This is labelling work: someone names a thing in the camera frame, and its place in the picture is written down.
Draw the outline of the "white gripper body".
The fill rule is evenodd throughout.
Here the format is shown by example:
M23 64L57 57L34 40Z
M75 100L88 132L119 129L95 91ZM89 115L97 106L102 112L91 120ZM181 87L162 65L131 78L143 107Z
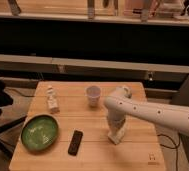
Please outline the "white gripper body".
M112 135L118 135L121 132L121 130L123 129L124 124L125 124L124 119L122 119L122 120L111 120L111 119L109 119L108 120L109 132Z

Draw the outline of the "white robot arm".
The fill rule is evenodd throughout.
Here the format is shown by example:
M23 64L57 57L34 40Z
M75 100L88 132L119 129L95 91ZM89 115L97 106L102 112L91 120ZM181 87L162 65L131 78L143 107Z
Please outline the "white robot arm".
M121 86L104 100L104 106L108 110L108 137L114 144L119 144L125 134L127 115L173 129L189 137L189 107L138 101L130 95L130 89Z

